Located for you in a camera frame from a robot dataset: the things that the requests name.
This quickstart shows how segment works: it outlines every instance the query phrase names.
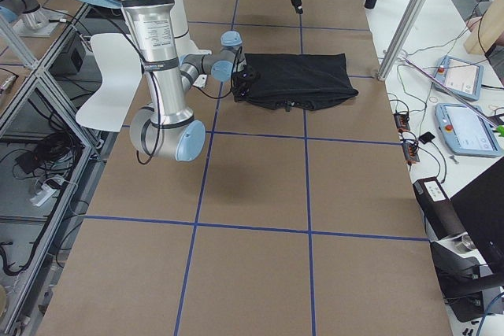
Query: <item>screen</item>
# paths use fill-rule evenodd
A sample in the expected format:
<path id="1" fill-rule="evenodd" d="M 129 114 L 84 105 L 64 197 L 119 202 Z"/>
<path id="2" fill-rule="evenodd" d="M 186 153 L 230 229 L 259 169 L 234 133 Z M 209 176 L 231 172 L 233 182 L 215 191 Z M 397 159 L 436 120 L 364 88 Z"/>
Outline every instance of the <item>screen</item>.
<path id="1" fill-rule="evenodd" d="M 464 106 L 447 106 L 446 110 L 462 149 L 494 150 L 487 130 L 472 110 Z"/>
<path id="2" fill-rule="evenodd" d="M 448 63 L 444 86 L 451 90 L 474 94 L 478 79 L 478 69 L 478 66 L 451 58 Z"/>

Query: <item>table surface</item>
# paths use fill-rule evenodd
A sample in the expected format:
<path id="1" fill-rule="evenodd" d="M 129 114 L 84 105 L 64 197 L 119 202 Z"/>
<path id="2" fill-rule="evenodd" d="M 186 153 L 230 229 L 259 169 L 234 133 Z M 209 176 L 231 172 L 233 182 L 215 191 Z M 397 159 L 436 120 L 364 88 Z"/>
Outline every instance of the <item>table surface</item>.
<path id="1" fill-rule="evenodd" d="M 38 335 L 451 334 L 362 1 L 184 3 L 200 48 L 345 53 L 360 93 L 286 113 L 191 91 L 201 156 L 140 166 L 140 87 Z"/>
<path id="2" fill-rule="evenodd" d="M 381 57 L 384 56 L 384 50 L 388 48 L 409 1 L 410 0 L 379 0 L 374 9 L 366 10 L 366 16 L 372 32 L 376 52 L 381 54 Z M 456 39 L 464 30 L 466 30 L 465 22 L 451 0 L 426 0 L 408 35 L 403 49 L 408 54 L 413 54 L 418 49 L 435 46 L 415 53 L 410 57 L 411 61 L 417 63 L 421 67 L 428 68 L 430 72 L 433 70 L 432 67 L 437 66 L 441 57 L 447 54 L 460 57 L 467 61 L 483 61 L 481 62 L 484 67 L 483 84 L 493 87 L 502 87 L 493 68 L 487 61 L 484 61 L 485 58 L 483 56 L 467 54 L 465 52 L 463 44 L 469 37 L 468 31 L 461 35 L 456 41 L 442 46 L 445 42 Z M 447 179 L 446 182 L 443 183 L 443 189 L 447 192 L 449 197 L 452 197 L 480 173 L 484 172 L 498 161 L 498 159 L 456 156 L 458 164 L 450 159 L 449 156 L 451 156 L 452 153 L 444 145 L 444 142 L 442 142 L 443 137 L 435 123 L 434 107 L 438 102 L 457 103 L 457 101 L 436 90 L 429 92 L 431 84 L 428 80 L 411 68 L 401 66 L 398 69 L 399 64 L 400 63 L 397 63 L 394 66 L 386 79 L 387 91 L 390 94 L 396 95 L 400 100 L 403 100 L 411 109 L 422 109 L 423 105 L 417 99 L 406 94 L 405 91 L 427 102 L 423 123 L 423 113 L 413 113 L 410 119 L 410 126 L 416 135 L 430 131 L 436 136 L 434 142 L 447 160 Z M 399 79 L 398 70 L 404 87 Z M 504 106 L 504 91 L 482 89 L 480 100 L 475 102 L 475 104 L 481 106 L 482 110 L 487 115 L 491 116 L 493 115 L 494 109 Z M 504 146 L 503 138 L 498 138 L 498 141 L 501 146 Z M 423 148 L 434 154 L 438 159 L 441 159 L 439 152 L 434 147 L 426 145 L 423 146 Z M 426 153 L 420 151 L 419 154 L 421 162 L 415 164 L 410 172 L 412 182 L 420 178 L 433 176 L 438 169 L 437 164 Z M 448 249 L 454 250 L 453 242 L 445 241 L 443 245 Z M 478 251 L 466 253 L 462 256 L 466 258 L 476 257 L 482 263 L 484 262 Z M 467 327 L 469 329 L 475 327 L 470 324 L 470 322 L 458 322 L 450 309 L 448 309 L 448 312 L 450 314 L 450 323 L 454 334 L 461 334 Z M 503 327 L 504 316 L 490 316 L 485 320 L 485 325 L 481 334 L 483 336 L 502 334 Z"/>

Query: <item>blue and white device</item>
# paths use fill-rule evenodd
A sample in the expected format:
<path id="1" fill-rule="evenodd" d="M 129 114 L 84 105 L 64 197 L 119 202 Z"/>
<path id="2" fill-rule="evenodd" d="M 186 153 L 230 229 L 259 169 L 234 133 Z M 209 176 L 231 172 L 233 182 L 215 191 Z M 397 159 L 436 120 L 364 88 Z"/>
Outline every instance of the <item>blue and white device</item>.
<path id="1" fill-rule="evenodd" d="M 446 55 L 434 77 L 444 86 L 472 102 L 480 98 L 483 66 Z"/>
<path id="2" fill-rule="evenodd" d="M 503 151 L 490 124 L 482 121 L 466 106 L 438 104 L 435 106 L 435 118 L 446 144 L 454 154 L 476 157 L 502 156 Z"/>

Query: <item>brown table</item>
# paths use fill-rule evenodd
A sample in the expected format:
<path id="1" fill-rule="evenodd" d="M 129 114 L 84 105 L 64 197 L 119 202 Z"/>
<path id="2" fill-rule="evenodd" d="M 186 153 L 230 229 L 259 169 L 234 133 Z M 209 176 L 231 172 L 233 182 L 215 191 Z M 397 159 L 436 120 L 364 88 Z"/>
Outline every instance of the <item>brown table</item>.
<path id="1" fill-rule="evenodd" d="M 200 48 L 345 53 L 360 94 L 286 113 L 193 90 L 189 164 L 139 165 L 125 125 L 38 335 L 450 335 L 362 0 L 184 2 Z"/>

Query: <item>white label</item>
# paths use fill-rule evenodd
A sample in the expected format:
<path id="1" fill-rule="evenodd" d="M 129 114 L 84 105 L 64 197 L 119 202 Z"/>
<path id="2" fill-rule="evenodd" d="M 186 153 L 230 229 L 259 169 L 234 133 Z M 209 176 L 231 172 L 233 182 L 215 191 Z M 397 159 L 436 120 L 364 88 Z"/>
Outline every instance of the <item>white label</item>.
<path id="1" fill-rule="evenodd" d="M 135 21 L 135 29 L 141 50 L 173 47 L 169 20 Z"/>
<path id="2" fill-rule="evenodd" d="M 431 195 L 432 200 L 434 201 L 446 200 L 443 192 L 441 191 L 441 188 L 439 188 L 439 185 L 436 181 L 425 182 L 425 189 L 427 189 L 427 192 Z"/>

